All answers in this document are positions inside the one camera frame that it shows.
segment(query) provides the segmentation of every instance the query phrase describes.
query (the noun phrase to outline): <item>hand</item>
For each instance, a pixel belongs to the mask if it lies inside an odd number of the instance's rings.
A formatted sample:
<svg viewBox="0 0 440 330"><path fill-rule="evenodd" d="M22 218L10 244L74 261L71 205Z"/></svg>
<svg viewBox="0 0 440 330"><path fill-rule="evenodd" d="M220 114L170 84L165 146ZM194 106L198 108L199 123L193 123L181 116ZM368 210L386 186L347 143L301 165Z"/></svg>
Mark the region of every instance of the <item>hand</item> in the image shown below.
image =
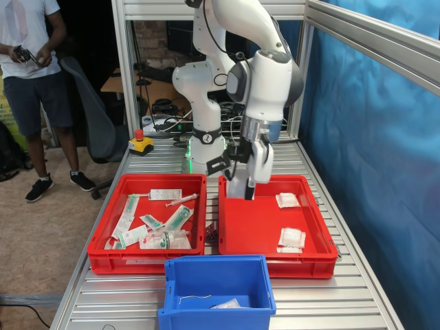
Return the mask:
<svg viewBox="0 0 440 330"><path fill-rule="evenodd" d="M49 48L43 46L40 51L36 54L36 60L41 64L42 67L48 67L52 62L52 54Z"/></svg>
<svg viewBox="0 0 440 330"><path fill-rule="evenodd" d="M9 46L8 48L8 55L11 58L11 60L15 63L20 63L19 61L19 56L17 55L17 53L15 52L15 47L13 46Z"/></svg>

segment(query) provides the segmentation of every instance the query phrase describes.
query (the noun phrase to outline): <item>red button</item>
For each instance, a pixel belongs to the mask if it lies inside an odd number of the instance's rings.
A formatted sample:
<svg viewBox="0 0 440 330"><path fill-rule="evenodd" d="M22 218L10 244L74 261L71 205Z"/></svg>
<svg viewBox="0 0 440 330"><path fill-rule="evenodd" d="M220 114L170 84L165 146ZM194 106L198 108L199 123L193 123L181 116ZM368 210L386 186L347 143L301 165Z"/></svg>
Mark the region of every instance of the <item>red button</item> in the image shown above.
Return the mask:
<svg viewBox="0 0 440 330"><path fill-rule="evenodd" d="M144 139L144 132L141 129L135 130L135 139L137 141L142 141Z"/></svg>

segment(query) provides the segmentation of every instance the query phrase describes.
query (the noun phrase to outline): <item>plastic crate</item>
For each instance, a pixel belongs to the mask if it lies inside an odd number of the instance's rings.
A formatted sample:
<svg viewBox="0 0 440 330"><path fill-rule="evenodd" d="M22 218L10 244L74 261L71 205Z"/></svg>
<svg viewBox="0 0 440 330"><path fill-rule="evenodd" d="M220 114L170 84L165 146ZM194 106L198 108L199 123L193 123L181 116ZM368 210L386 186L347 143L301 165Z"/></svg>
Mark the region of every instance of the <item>plastic crate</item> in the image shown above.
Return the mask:
<svg viewBox="0 0 440 330"><path fill-rule="evenodd" d="M199 194L199 198L183 205L194 209L194 214L184 224L182 230L190 232L188 239L191 250L141 250L139 243L125 250L104 250L116 224L124 210L128 195L146 194L151 189L182 189L182 196ZM143 215L153 215L166 221L179 205L166 207L169 201L150 201L141 197L130 229L144 225ZM91 269L97 274L163 274L168 259L181 256L204 254L206 222L206 176L205 175L144 175L127 174L121 176L118 185L101 217L90 244L87 247Z"/></svg>
<svg viewBox="0 0 440 330"><path fill-rule="evenodd" d="M331 278L338 251L307 180L299 175L272 175L257 184L255 199L226 198L224 177L219 178L220 254L264 254L271 277ZM279 208L275 195L294 193L297 208ZM282 228L306 232L302 253L278 253Z"/></svg>
<svg viewBox="0 0 440 330"><path fill-rule="evenodd" d="M165 277L160 330L268 330L276 313L264 256L173 259L165 264ZM210 309L234 298L248 308Z"/></svg>

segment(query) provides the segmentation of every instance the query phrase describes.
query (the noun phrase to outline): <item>red plastic bin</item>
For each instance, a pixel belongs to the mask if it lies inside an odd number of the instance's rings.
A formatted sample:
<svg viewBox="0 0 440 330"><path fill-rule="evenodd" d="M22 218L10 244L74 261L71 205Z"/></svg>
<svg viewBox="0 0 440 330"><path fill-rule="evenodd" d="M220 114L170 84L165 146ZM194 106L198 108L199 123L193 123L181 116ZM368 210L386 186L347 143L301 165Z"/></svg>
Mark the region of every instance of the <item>red plastic bin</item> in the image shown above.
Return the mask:
<svg viewBox="0 0 440 330"><path fill-rule="evenodd" d="M182 189L182 196L199 194L199 198L184 203L194 214L184 224L182 230L190 232L188 237L191 250L141 250L139 243L125 250L104 250L116 224L124 210L128 195L146 194L151 189ZM179 205L166 207L169 201L150 201L141 197L130 229L144 225L143 215L153 215L157 220L166 221ZM206 223L206 176L205 175L144 175L127 174L121 176L118 185L101 217L90 244L87 247L91 269L97 274L164 274L164 264L168 259L181 256L204 254Z"/></svg>
<svg viewBox="0 0 440 330"><path fill-rule="evenodd" d="M264 254L272 278L331 278L338 251L307 180L300 175L272 175L257 184L254 201L226 198L219 178L220 254ZM275 195L294 193L297 208L279 208ZM282 228L306 232L302 253L278 253Z"/></svg>

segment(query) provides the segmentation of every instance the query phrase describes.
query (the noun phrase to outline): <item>blue plastic bin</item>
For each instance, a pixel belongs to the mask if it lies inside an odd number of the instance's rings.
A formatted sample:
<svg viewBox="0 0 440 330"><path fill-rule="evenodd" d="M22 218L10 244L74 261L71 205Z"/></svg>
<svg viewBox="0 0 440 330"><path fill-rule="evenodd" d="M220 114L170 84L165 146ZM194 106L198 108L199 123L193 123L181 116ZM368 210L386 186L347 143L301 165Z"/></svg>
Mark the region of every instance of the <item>blue plastic bin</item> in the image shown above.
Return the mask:
<svg viewBox="0 0 440 330"><path fill-rule="evenodd" d="M165 277L160 330L268 330L276 313L264 256L176 258L166 262ZM250 308L210 309L234 298Z"/></svg>

